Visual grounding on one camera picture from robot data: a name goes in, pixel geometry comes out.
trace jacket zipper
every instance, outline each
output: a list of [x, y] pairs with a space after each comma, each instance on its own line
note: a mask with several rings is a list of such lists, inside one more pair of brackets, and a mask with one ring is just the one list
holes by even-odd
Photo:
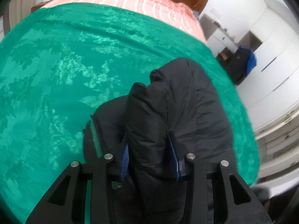
[[95, 151], [96, 151], [97, 157], [99, 158], [103, 155], [103, 151], [102, 151], [101, 142], [100, 142], [100, 139], [99, 139], [99, 134], [98, 134], [98, 131], [97, 131], [97, 128], [96, 128], [96, 124], [95, 124], [95, 121], [92, 118], [92, 116], [91, 116], [91, 119], [90, 119], [90, 130], [92, 132], [92, 141], [93, 141], [94, 146], [95, 146]]

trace pink striped sheet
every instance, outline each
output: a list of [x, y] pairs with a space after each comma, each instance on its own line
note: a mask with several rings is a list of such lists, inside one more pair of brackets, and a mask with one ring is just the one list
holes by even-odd
[[104, 4], [141, 13], [163, 21], [194, 36], [203, 43], [207, 43], [192, 10], [184, 3], [175, 3], [171, 0], [53, 0], [43, 7], [49, 8], [78, 2]]

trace zipper teeth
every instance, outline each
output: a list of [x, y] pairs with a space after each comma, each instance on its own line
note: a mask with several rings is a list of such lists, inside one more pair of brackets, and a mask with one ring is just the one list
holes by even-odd
[[103, 155], [102, 147], [101, 147], [101, 142], [97, 133], [97, 130], [95, 128], [95, 122], [93, 118], [90, 120], [90, 130], [92, 132], [92, 140], [95, 146], [95, 151], [97, 153], [97, 157], [101, 157]]

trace green bedsheet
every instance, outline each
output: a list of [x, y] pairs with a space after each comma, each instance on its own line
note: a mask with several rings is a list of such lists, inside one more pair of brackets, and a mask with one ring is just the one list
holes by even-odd
[[202, 42], [131, 11], [66, 4], [37, 10], [0, 44], [0, 193], [21, 222], [71, 161], [83, 161], [90, 114], [177, 57], [197, 61], [212, 80], [238, 171], [255, 182], [260, 162], [246, 110]]

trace white wardrobe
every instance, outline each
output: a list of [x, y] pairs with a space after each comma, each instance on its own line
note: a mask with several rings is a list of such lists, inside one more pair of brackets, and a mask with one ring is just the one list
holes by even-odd
[[255, 133], [299, 106], [299, 36], [267, 9], [250, 31], [262, 41], [257, 66], [237, 87]]

